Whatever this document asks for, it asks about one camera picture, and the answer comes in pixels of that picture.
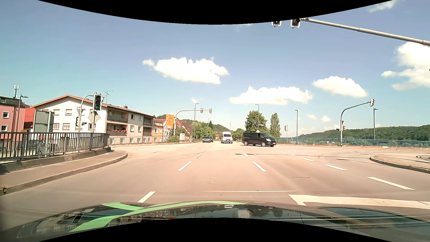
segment car hood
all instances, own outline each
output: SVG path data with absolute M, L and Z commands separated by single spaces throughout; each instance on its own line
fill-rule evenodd
M 343 230 L 380 239 L 395 236 L 397 239 L 405 238 L 404 241 L 415 241 L 411 239 L 417 238 L 417 235 L 404 230 L 404 227 L 398 234 L 395 231 L 382 235 L 381 233 L 375 234 L 375 229 L 381 226 L 381 222 L 385 224 L 384 228 L 389 226 L 387 225 L 389 223 L 397 225 L 409 223 L 423 227 L 424 234 L 418 235 L 421 236 L 419 239 L 424 239 L 423 241 L 430 239 L 430 223 L 427 221 L 386 212 L 375 217 L 375 213 L 380 212 L 340 206 L 314 208 L 304 205 L 250 201 L 190 201 L 156 205 L 113 202 L 49 216 L 9 229 L 5 234 L 6 241 L 20 241 L 29 238 L 43 241 L 71 233 L 129 223 L 190 217 L 228 217 L 282 220 Z

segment car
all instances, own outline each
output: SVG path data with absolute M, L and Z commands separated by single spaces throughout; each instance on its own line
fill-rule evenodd
M 244 145 L 261 145 L 262 147 L 276 145 L 276 140 L 268 133 L 243 133 L 242 143 Z
M 231 133 L 228 131 L 222 132 L 222 138 L 221 143 L 233 143 L 233 137 L 231 136 Z
M 209 142 L 212 142 L 212 141 L 211 141 L 211 137 L 209 137 L 209 136 L 204 136 L 204 137 L 203 137 L 202 142 L 203 142 L 203 143 L 206 143 L 206 142 L 208 142 L 208 143 L 209 143 Z

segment sidewalk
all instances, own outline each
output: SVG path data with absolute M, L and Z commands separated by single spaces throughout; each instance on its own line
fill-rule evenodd
M 90 158 L 33 167 L 0 175 L 0 187 L 3 188 L 3 192 L 0 191 L 0 196 L 97 169 L 121 161 L 126 157 L 126 151 L 117 150 Z
M 430 173 L 429 153 L 381 154 L 370 157 L 370 160 L 394 167 Z

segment black van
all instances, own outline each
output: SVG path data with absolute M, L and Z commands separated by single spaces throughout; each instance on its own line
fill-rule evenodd
M 276 140 L 268 133 L 243 133 L 242 143 L 244 145 L 261 145 L 263 147 L 276 145 Z

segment road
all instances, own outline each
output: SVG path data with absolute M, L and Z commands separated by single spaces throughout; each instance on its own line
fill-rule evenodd
M 430 209 L 430 174 L 369 160 L 394 150 L 242 143 L 116 147 L 121 162 L 0 197 L 6 228 L 107 202 L 250 200 Z

